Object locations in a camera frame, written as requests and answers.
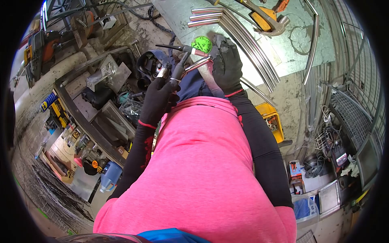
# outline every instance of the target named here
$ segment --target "pink shirt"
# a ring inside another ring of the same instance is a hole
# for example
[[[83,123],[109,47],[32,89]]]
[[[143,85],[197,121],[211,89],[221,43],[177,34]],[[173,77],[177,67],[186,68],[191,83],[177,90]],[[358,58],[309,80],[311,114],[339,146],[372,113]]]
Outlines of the pink shirt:
[[[290,207],[274,207],[252,171],[228,100],[195,97],[162,119],[149,165],[97,214],[94,233],[178,228],[211,242],[295,242]]]

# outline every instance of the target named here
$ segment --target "black arm sleeve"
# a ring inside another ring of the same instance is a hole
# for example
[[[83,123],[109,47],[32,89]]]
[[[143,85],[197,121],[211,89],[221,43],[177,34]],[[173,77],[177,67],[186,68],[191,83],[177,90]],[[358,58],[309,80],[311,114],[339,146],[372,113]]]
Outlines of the black arm sleeve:
[[[135,138],[123,168],[122,178],[111,198],[120,197],[143,173],[151,158],[151,148],[155,129],[138,125]]]
[[[245,91],[228,98],[237,109],[238,118],[249,142],[255,177],[273,206],[293,208],[284,162],[273,133]]]

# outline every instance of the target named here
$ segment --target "work glove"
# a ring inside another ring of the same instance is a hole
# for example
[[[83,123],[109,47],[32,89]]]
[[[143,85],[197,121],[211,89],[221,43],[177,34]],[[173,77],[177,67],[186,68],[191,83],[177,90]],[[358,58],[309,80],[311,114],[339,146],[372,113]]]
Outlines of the work glove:
[[[174,91],[180,91],[181,88],[165,81],[165,78],[158,77],[148,86],[139,124],[156,129],[163,115],[177,105],[180,98]]]
[[[216,55],[212,74],[216,84],[223,90],[226,97],[242,91],[242,62],[237,46],[229,39],[220,41],[219,53]]]

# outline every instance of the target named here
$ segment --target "plastic jug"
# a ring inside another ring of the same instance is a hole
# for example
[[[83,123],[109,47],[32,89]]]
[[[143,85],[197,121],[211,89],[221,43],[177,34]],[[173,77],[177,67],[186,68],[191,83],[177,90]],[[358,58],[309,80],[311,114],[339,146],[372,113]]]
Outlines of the plastic jug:
[[[101,189],[100,192],[110,191],[115,187],[117,180],[122,174],[122,168],[115,162],[109,161],[101,173]]]

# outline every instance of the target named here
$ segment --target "spray can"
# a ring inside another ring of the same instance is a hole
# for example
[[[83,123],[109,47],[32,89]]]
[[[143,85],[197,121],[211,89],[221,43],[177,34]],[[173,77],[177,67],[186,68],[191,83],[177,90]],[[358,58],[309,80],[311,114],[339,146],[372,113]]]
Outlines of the spray can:
[[[40,105],[40,110],[45,112],[57,99],[58,97],[55,95],[55,93],[51,92],[51,94]]]

